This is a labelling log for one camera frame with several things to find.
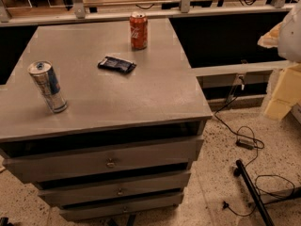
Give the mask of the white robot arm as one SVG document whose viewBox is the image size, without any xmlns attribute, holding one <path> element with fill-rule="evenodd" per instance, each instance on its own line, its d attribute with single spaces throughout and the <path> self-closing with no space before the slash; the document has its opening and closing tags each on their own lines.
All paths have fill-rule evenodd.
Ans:
<svg viewBox="0 0 301 226">
<path fill-rule="evenodd" d="M 266 117 L 281 121 L 301 99 L 301 4 L 295 4 L 281 23 L 261 36 L 258 45 L 276 47 L 278 55 L 289 61 L 264 110 Z"/>
</svg>

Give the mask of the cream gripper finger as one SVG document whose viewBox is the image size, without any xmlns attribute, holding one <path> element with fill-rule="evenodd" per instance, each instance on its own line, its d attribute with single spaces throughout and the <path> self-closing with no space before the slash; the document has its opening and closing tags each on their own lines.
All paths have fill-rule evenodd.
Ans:
<svg viewBox="0 0 301 226">
<path fill-rule="evenodd" d="M 301 101 L 301 64 L 294 63 L 279 74 L 272 98 L 264 110 L 264 115 L 281 121 L 294 105 Z"/>
<path fill-rule="evenodd" d="M 275 25 L 270 31 L 261 36 L 258 40 L 258 45 L 263 48 L 277 48 L 279 30 L 282 23 Z"/>
</svg>

